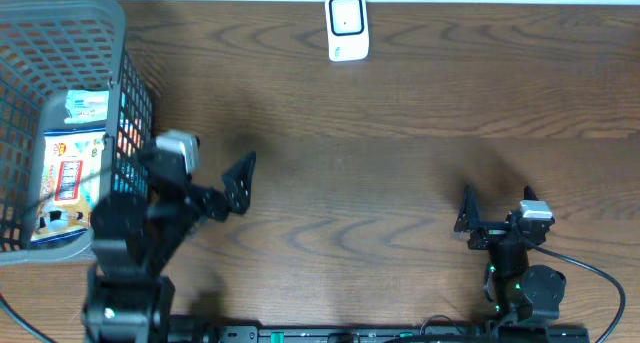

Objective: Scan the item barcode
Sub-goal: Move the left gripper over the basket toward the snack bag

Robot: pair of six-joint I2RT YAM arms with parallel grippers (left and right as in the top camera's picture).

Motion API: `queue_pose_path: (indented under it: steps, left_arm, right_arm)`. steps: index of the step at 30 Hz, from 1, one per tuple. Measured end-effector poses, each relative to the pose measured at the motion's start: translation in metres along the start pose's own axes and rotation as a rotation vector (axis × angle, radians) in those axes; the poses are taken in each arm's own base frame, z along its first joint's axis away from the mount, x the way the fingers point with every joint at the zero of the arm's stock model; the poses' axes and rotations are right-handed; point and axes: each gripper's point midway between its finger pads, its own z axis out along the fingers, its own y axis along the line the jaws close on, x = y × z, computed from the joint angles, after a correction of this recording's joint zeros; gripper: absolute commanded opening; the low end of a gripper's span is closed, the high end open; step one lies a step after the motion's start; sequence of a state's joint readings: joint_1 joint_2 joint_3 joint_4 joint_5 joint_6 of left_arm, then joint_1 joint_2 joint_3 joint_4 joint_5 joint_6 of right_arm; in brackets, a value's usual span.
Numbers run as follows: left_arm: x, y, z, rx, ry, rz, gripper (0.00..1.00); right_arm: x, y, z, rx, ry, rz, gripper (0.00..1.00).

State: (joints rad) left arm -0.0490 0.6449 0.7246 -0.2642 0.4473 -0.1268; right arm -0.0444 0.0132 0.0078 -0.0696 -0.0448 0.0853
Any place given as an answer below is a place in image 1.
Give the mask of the yellow snack bag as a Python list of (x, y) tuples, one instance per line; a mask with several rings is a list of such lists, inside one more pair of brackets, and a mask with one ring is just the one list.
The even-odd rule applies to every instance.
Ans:
[(48, 131), (41, 174), (39, 205), (31, 242), (41, 245), (67, 240), (90, 228), (90, 215), (100, 197), (105, 131)]

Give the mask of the light teal pouch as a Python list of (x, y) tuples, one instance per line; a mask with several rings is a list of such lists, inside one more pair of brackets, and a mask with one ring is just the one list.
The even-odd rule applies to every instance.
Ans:
[(66, 124), (85, 124), (107, 119), (108, 91), (69, 90), (66, 94)]

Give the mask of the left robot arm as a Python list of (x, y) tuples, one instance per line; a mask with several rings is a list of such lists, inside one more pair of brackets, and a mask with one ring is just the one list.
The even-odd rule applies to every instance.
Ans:
[(162, 271), (195, 227), (223, 222), (250, 207), (256, 155), (248, 153), (222, 176), (218, 191), (192, 183), (182, 154), (152, 145), (136, 155), (157, 199), (115, 191), (91, 215), (91, 249), (82, 322), (88, 342), (216, 342), (215, 324), (174, 316), (175, 287)]

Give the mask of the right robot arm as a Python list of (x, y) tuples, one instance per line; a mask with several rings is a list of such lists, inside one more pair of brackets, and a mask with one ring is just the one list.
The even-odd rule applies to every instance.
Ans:
[(559, 318), (565, 276), (546, 265), (532, 265), (528, 258), (554, 223), (550, 207), (530, 187), (524, 188), (519, 207), (501, 221), (482, 219), (474, 189), (464, 187), (454, 230), (469, 235), (469, 249), (488, 252), (484, 294), (496, 305), (502, 325), (545, 326)]

